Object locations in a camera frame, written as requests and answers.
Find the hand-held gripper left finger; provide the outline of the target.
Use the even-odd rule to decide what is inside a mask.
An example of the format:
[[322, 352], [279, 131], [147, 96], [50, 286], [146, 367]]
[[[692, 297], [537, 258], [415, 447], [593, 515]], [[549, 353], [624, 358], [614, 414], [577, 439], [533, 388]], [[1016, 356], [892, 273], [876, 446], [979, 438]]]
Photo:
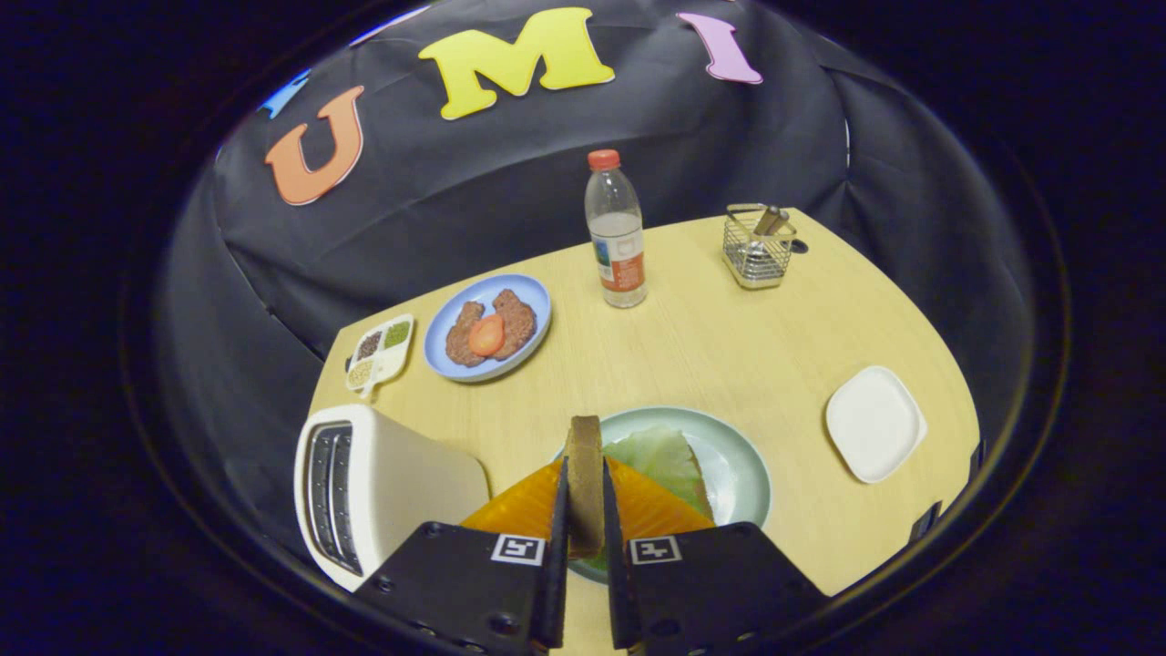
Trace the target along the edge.
[[570, 460], [559, 461], [548, 538], [429, 520], [354, 598], [434, 653], [549, 653], [566, 635]]

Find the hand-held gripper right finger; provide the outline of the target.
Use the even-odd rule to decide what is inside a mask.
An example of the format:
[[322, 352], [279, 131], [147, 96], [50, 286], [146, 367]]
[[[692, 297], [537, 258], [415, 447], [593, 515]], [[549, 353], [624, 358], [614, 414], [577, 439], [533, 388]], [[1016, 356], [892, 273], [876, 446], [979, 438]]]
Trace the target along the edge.
[[799, 632], [829, 605], [747, 520], [625, 539], [611, 463], [603, 496], [617, 651], [795, 653]]

